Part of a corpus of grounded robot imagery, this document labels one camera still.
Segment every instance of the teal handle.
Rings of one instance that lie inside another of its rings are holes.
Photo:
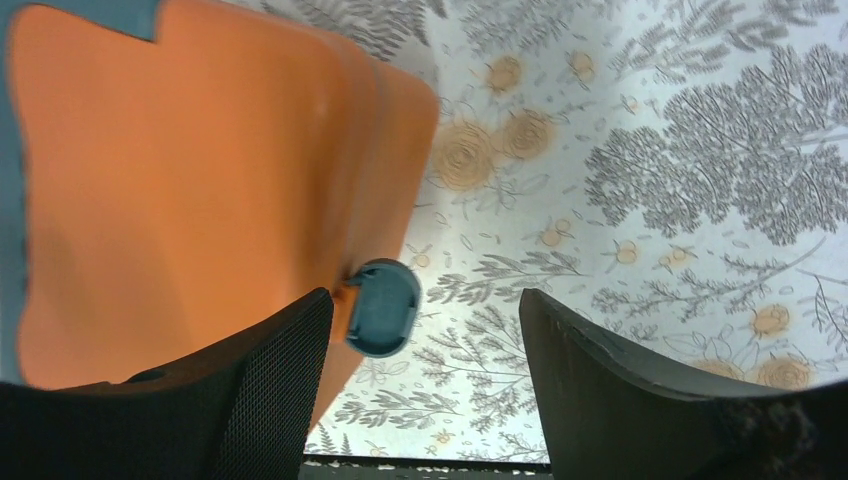
[[[8,51],[18,10],[44,5],[110,30],[154,41],[161,0],[0,0],[0,34]],[[8,66],[0,62],[0,381],[24,384],[17,355],[18,328],[29,291],[25,145],[12,106]]]

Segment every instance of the orange surface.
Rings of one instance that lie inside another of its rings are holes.
[[[124,381],[399,254],[438,117],[421,81],[210,0],[164,2],[154,43],[42,6],[12,32],[31,384]],[[313,423],[360,361],[330,346]]]

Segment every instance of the table surface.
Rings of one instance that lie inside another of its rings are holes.
[[[364,363],[308,453],[546,462],[523,288],[720,375],[845,376],[848,5],[231,1],[442,97],[402,255],[427,297],[412,342]]]

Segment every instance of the orange container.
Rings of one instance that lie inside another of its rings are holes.
[[[335,34],[166,0],[156,38],[29,6],[7,66],[28,175],[25,380],[121,382],[396,257],[433,92]],[[331,343],[313,415],[361,361]]]

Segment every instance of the floral tablecloth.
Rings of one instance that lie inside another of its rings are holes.
[[[728,377],[848,369],[848,4],[243,0],[430,82],[411,345],[307,451],[544,462],[524,288]]]

